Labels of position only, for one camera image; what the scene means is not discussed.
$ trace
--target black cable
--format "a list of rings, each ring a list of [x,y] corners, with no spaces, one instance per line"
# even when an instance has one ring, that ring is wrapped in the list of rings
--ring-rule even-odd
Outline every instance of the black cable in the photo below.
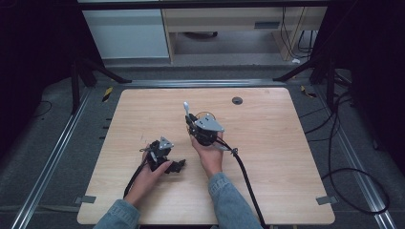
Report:
[[[231,154],[238,161],[238,164],[239,164],[239,166],[241,167],[241,170],[242,170],[242,174],[244,175],[247,190],[249,191],[249,194],[250,194],[250,197],[252,199],[254,208],[256,209],[257,215],[259,217],[260,224],[262,225],[263,228],[266,228],[265,219],[263,218],[262,212],[260,211],[260,208],[259,208],[259,204],[257,203],[256,197],[254,196],[252,187],[250,185],[249,178],[247,177],[247,171],[245,169],[244,164],[242,163],[241,158],[238,155],[238,148],[235,148],[235,149],[230,148],[229,145],[226,144],[226,142],[222,138],[220,138],[218,136],[217,136],[216,142],[218,142],[218,143],[222,144],[223,146],[225,146],[225,148],[228,149],[231,152]]]
[[[340,118],[338,117],[338,119],[339,119],[339,126],[337,127],[337,129],[336,129],[336,131],[334,132],[334,134],[333,134],[332,137],[336,136],[337,133],[338,133],[339,130],[340,130]],[[313,140],[308,140],[308,142],[324,141],[324,140],[329,140],[329,138],[327,137],[327,138],[322,138],[322,139],[313,139]]]
[[[340,97],[336,100],[336,104],[337,104],[337,105],[336,105],[336,104],[334,105],[334,107],[335,107],[334,110],[336,110],[336,109],[337,109],[337,106],[339,106],[340,104],[352,100],[352,99],[350,98],[350,99],[346,99],[346,100],[340,102],[340,99],[341,99],[342,97],[348,95],[348,94],[349,94],[349,93],[343,93],[342,95],[340,95]],[[311,130],[309,130],[309,131],[306,131],[305,134],[309,134],[309,133],[312,133],[312,132],[314,132],[314,131],[317,131],[317,130],[321,129],[323,126],[325,126],[325,125],[328,123],[328,121],[333,117],[334,114],[335,114],[335,112],[332,111],[332,112],[330,113],[329,117],[328,117],[321,125],[319,125],[319,126],[313,128],[313,129],[311,129]]]
[[[50,105],[50,107],[48,108],[48,110],[47,110],[46,112],[44,112],[44,113],[42,113],[42,114],[33,115],[32,117],[40,117],[40,116],[42,116],[42,115],[48,113],[48,112],[51,110],[51,108],[52,108],[52,102],[44,100],[44,101],[41,101],[41,103],[48,103],[48,104]]]
[[[281,36],[281,40],[283,41],[284,45],[285,45],[286,48],[287,48],[287,51],[288,51],[289,55],[291,55],[291,56],[294,57],[294,58],[298,58],[298,59],[308,57],[308,56],[297,55],[297,54],[294,53],[293,48],[292,48],[292,45],[291,45],[291,42],[289,41],[289,37],[288,37],[288,33],[287,33],[287,27],[286,27],[286,23],[285,23],[285,19],[286,19],[286,7],[283,7],[282,11],[283,11],[283,14],[282,14],[282,23],[281,23],[281,26],[280,26],[280,36]],[[288,43],[286,43],[286,41],[284,40],[284,37],[283,37],[283,28],[284,28],[284,30],[285,30]]]
[[[328,123],[328,121],[333,117],[333,115],[334,115],[334,113],[330,113],[329,117],[321,125],[313,128],[313,129],[311,129],[309,131],[306,131],[305,134],[309,134],[309,133],[312,133],[314,131],[317,131],[317,130],[321,129],[323,126],[325,126]]]
[[[346,203],[348,203],[352,208],[356,209],[357,211],[359,211],[361,213],[364,213],[364,214],[367,214],[367,215],[382,214],[385,211],[387,211],[388,208],[390,207],[390,197],[389,197],[388,193],[385,191],[384,186],[380,182],[378,182],[378,180],[375,177],[373,177],[372,175],[370,175],[370,174],[368,174],[368,173],[366,173],[364,171],[354,169],[354,168],[340,168],[340,169],[336,169],[336,170],[331,169],[331,140],[332,140],[332,135],[333,135],[333,129],[334,129],[334,127],[335,127],[335,125],[337,123],[337,119],[338,119],[338,106],[340,104],[340,99],[342,97],[344,97],[345,95],[347,95],[347,94],[344,93],[341,96],[339,96],[339,98],[337,99],[337,101],[334,104],[334,108],[335,108],[334,110],[336,112],[336,117],[335,117],[335,119],[333,121],[333,125],[332,125],[332,128],[330,130],[329,147],[328,147],[328,173],[326,175],[322,176],[322,179],[325,179],[326,177],[329,177],[330,178],[330,184],[331,184],[333,190],[336,192],[336,194],[340,198],[342,198]],[[385,199],[386,199],[385,207],[383,209],[379,210],[379,211],[368,211],[368,210],[365,210],[365,209],[362,209],[362,208],[358,207],[357,205],[353,204],[348,199],[346,199],[337,190],[336,185],[335,185],[335,183],[333,181],[333,174],[341,173],[341,172],[344,172],[344,171],[353,171],[353,172],[357,172],[357,173],[360,173],[360,174],[363,174],[363,175],[369,177],[376,185],[378,185],[378,187],[382,191],[383,195],[385,196]]]
[[[313,49],[313,47],[312,47],[312,34],[310,35],[309,47],[308,48],[303,48],[303,47],[300,46],[301,41],[303,40],[303,37],[304,37],[304,33],[305,33],[305,31],[302,31],[301,35],[300,35],[300,38],[298,39],[298,45],[297,45],[298,50],[300,52],[303,52],[303,53],[311,53],[312,49]]]
[[[326,108],[326,107],[323,107],[323,108],[320,108],[320,109],[315,110],[315,111],[313,111],[313,112],[310,112],[310,113],[307,113],[307,114],[303,114],[303,115],[301,115],[301,116],[298,116],[298,118],[305,117],[305,116],[308,116],[308,115],[312,115],[312,114],[314,114],[314,113],[317,113],[317,112],[319,112],[319,111],[324,110],[325,108]]]
[[[134,172],[131,179],[129,180],[128,185],[126,186],[125,191],[124,191],[124,197],[126,197],[128,195],[129,191],[132,188],[132,184],[134,183],[134,180],[137,178],[140,171],[142,171],[143,166],[145,166],[147,164],[146,158],[147,158],[147,156],[145,157],[145,159],[142,161],[142,163],[139,165],[139,167],[137,168],[137,170]]]

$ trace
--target black tripod leg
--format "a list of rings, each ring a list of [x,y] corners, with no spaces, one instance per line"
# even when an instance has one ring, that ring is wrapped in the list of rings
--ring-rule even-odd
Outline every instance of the black tripod leg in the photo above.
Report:
[[[92,69],[80,61],[76,62],[76,71],[80,76],[86,87],[94,87],[97,83],[95,76],[92,73]]]
[[[329,71],[328,71],[328,84],[327,84],[327,104],[330,110],[333,110],[333,96],[334,96],[334,59],[330,59]]]
[[[124,79],[124,78],[122,78],[122,77],[120,77],[120,76],[118,76],[118,75],[116,75],[114,73],[111,73],[110,71],[108,71],[105,68],[97,65],[95,62],[93,62],[93,61],[91,61],[89,59],[82,58],[82,59],[80,59],[80,61],[84,65],[88,66],[89,68],[97,70],[97,71],[107,75],[108,77],[114,79],[118,83],[132,83],[132,80]]]
[[[71,77],[72,77],[72,96],[73,96],[73,107],[72,115],[77,111],[80,105],[80,91],[78,88],[78,74],[76,70],[76,63],[74,62],[71,66]]]

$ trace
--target hand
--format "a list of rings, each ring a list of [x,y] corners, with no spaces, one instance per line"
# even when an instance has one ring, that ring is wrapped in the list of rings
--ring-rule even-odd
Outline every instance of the hand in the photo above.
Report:
[[[218,137],[223,138],[223,133],[218,132]],[[191,145],[200,156],[200,161],[205,170],[206,176],[211,178],[215,174],[223,171],[224,151],[213,145],[202,146],[194,136],[190,136]]]
[[[148,152],[144,152],[142,155],[142,161],[145,159]],[[159,177],[164,174],[173,161],[166,161],[159,166],[157,170],[152,172],[149,164],[143,166],[142,170],[135,178],[131,190],[128,195],[124,198],[127,202],[138,208],[140,201],[152,190],[153,186],[158,181]]]

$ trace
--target jacket sleeve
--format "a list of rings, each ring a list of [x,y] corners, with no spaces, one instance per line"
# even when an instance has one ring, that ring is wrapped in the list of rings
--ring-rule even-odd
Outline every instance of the jacket sleeve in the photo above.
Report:
[[[262,228],[244,197],[224,173],[209,179],[208,191],[221,229]]]
[[[100,219],[95,229],[134,229],[138,225],[140,212],[123,199],[118,199]]]

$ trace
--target wooden table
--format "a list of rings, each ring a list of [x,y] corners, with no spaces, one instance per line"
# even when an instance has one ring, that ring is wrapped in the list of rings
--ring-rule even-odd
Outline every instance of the wooden table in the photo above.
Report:
[[[239,96],[243,104],[234,105]],[[183,102],[190,113],[210,112],[224,126],[224,140],[239,148],[267,224],[330,224],[329,204],[288,90],[283,88],[126,90],[117,104],[77,220],[95,224],[140,164],[139,149],[163,135],[175,146],[169,159],[186,159],[179,174],[164,175],[140,208],[140,224],[215,224],[207,177],[190,143]],[[236,159],[224,153],[224,172],[253,204]]]

